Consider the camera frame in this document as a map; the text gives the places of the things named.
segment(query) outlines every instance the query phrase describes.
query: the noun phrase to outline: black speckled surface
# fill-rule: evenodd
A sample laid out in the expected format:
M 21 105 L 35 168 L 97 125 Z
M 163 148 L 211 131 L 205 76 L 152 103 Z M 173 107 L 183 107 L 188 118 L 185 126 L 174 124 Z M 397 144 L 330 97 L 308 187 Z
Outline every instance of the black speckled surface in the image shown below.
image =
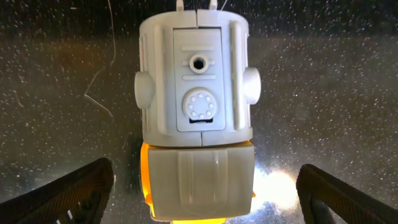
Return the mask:
M 112 66 L 107 1 L 0 2 L 0 202 L 107 157 L 116 184 L 103 223 L 153 222 L 138 184 L 137 29 L 174 1 L 110 4 Z M 305 163 L 398 208 L 398 3 L 231 0 L 225 10 L 248 19 L 262 78 L 256 209 L 228 222 L 303 223 L 297 202 L 273 196 L 295 197 L 274 174 L 294 180 Z M 88 94 L 113 118 L 83 97 L 102 68 Z

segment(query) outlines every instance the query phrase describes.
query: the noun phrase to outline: toy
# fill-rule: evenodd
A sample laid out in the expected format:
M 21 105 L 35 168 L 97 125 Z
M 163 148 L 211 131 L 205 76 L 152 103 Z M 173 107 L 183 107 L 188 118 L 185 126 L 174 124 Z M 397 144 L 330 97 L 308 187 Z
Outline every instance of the toy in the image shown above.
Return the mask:
M 248 67 L 248 22 L 209 9 L 140 26 L 135 96 L 142 110 L 141 180 L 152 218 L 219 223 L 249 213 L 254 173 L 250 107 L 261 92 Z

